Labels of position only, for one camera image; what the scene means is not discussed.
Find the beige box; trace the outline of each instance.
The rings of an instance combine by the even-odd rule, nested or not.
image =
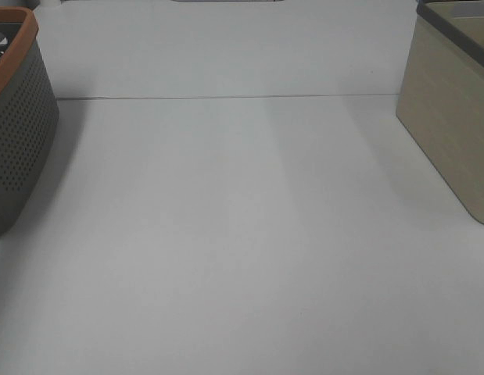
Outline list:
[[[484,223],[484,1],[419,4],[396,114]]]

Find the white tabletop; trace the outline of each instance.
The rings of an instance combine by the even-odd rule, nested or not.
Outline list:
[[[59,97],[396,94],[415,2],[90,1],[35,15]]]
[[[0,375],[483,375],[484,226],[386,95],[414,2],[217,5],[36,11],[58,95],[133,99],[59,102]]]

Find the storage box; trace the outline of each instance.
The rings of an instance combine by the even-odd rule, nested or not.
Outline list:
[[[0,7],[0,234],[33,191],[59,118],[37,32],[29,9]]]
[[[397,115],[484,223],[484,1],[419,4]]]

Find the basket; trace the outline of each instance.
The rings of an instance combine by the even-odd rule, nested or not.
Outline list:
[[[484,1],[419,3],[396,112],[484,223]]]
[[[30,197],[59,118],[37,32],[29,9],[0,7],[0,235]]]

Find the gray plastic basket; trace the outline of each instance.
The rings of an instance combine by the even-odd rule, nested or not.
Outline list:
[[[24,8],[0,8],[0,235],[17,220],[41,174],[59,109]]]

